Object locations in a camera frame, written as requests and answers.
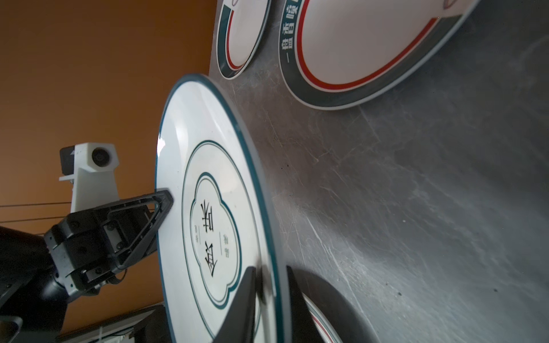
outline plate with red stripe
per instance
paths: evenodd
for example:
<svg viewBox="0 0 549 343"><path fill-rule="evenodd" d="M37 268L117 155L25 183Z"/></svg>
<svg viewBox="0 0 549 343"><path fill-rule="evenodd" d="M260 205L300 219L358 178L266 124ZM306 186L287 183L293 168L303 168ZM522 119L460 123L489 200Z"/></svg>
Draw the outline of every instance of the plate with red stripe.
<svg viewBox="0 0 549 343"><path fill-rule="evenodd" d="M429 59L479 0L286 0L278 56L292 95L324 110L391 89Z"/></svg>
<svg viewBox="0 0 549 343"><path fill-rule="evenodd" d="M271 0L223 0L217 25L217 66L233 79L251 61L271 7Z"/></svg>
<svg viewBox="0 0 549 343"><path fill-rule="evenodd" d="M315 323L316 329L318 330L320 337L322 337L322 340L325 343L342 343L341 338L339 338L339 335L335 332L328 319L326 319L324 314L316 307L311 299L305 294L303 294L303 299L305 299L305 302L307 303L307 308L309 309L309 312L311 312L312 321Z"/></svg>

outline camera lens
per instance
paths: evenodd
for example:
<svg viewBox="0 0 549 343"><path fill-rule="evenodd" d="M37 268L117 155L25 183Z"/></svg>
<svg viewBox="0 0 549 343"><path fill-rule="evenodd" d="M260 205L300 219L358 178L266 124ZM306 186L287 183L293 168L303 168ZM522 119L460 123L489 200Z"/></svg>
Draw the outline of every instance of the camera lens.
<svg viewBox="0 0 549 343"><path fill-rule="evenodd" d="M92 160L98 167L104 167L110 162L109 153L103 148L95 148L92 152Z"/></svg>

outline table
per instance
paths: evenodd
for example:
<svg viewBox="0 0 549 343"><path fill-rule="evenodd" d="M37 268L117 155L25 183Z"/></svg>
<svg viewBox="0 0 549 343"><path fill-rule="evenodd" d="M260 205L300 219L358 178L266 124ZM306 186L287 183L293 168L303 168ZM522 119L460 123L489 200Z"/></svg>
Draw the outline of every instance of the table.
<svg viewBox="0 0 549 343"><path fill-rule="evenodd" d="M549 341L547 3L481 1L404 82L332 112L286 89L283 6L233 81L214 34L210 77L259 151L304 293L344 342Z"/></svg>

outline brown background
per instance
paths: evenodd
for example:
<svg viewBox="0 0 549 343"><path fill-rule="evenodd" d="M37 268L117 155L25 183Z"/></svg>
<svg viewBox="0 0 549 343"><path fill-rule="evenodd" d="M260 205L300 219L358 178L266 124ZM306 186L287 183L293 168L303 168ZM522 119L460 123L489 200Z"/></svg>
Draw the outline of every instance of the brown background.
<svg viewBox="0 0 549 343"><path fill-rule="evenodd" d="M68 202L59 149L114 143L121 198L154 188L156 137L178 78L208 73L215 1L0 2L0 205ZM0 208L0 221L69 204ZM58 220L1 224L43 233ZM63 332L162 301L156 254L69 305Z"/></svg>

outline white plate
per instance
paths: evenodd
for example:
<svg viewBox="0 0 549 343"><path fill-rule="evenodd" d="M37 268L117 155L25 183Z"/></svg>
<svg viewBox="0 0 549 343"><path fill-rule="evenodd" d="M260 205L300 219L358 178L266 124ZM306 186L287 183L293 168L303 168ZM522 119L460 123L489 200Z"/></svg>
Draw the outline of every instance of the white plate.
<svg viewBox="0 0 549 343"><path fill-rule="evenodd" d="M311 299L309 299L305 294L303 294L303 299L305 299L305 302L307 303L307 308L309 309L309 312L311 312L312 320L324 342L342 343L338 333L335 332L328 319L326 319L324 314L318 309L318 307L316 307Z"/></svg>
<svg viewBox="0 0 549 343"><path fill-rule="evenodd" d="M173 206L158 232L173 342L211 342L248 266L261 268L255 342L290 338L288 277L259 158L232 107L203 75L174 86L160 125L156 188Z"/></svg>
<svg viewBox="0 0 549 343"><path fill-rule="evenodd" d="M478 0L286 0L278 56L297 100L342 109L406 78L459 28Z"/></svg>
<svg viewBox="0 0 549 343"><path fill-rule="evenodd" d="M271 0L223 0L217 25L217 66L233 79L248 66L265 29Z"/></svg>

